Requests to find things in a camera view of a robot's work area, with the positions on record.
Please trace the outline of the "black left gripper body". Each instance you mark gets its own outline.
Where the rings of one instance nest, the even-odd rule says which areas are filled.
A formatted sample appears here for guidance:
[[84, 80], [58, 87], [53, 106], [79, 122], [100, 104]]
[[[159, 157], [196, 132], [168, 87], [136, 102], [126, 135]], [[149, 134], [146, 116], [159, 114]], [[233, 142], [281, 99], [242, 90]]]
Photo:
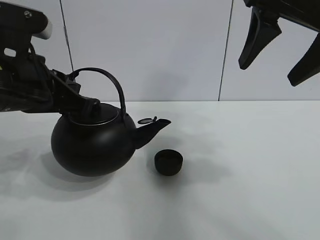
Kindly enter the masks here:
[[49, 69], [43, 56], [27, 56], [19, 61], [21, 99], [19, 110], [24, 113], [69, 113], [72, 104], [86, 97], [63, 93], [62, 74]]

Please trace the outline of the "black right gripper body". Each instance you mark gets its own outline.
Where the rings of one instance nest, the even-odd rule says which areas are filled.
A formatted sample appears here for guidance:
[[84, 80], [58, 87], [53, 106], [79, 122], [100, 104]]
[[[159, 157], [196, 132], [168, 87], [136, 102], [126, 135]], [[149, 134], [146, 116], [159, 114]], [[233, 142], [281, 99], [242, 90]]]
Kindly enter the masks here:
[[244, 4], [274, 12], [283, 19], [315, 32], [320, 31], [319, 0], [244, 0]]

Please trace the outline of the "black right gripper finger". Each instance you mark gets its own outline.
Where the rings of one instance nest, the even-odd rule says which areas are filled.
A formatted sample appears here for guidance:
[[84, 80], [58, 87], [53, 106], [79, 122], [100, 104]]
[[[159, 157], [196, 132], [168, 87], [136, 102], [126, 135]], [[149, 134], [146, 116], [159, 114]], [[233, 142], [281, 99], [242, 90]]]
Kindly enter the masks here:
[[267, 9], [253, 7], [247, 38], [238, 59], [240, 69], [246, 70], [260, 52], [282, 33], [280, 15]]
[[303, 83], [320, 72], [320, 34], [318, 33], [313, 43], [287, 75], [293, 87]]

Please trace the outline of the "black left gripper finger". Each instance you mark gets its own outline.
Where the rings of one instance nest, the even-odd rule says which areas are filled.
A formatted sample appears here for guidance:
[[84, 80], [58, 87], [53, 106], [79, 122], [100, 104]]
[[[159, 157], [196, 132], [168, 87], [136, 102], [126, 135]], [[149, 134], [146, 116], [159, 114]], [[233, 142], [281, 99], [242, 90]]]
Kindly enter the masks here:
[[67, 74], [62, 74], [62, 92], [63, 93], [75, 93], [79, 94], [81, 85], [75, 81], [74, 78], [70, 78]]
[[71, 116], [75, 117], [88, 117], [95, 111], [100, 108], [100, 100], [96, 98], [83, 98], [76, 103], [72, 104], [72, 108], [69, 111]]

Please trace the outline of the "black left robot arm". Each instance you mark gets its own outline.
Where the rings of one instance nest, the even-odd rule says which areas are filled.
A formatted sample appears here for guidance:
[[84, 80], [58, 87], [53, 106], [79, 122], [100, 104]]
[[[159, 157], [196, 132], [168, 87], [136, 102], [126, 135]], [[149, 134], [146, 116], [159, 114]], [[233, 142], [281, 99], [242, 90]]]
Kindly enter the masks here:
[[101, 102], [80, 95], [80, 89], [73, 75], [48, 69], [43, 56], [0, 58], [1, 112], [88, 116], [98, 111]]

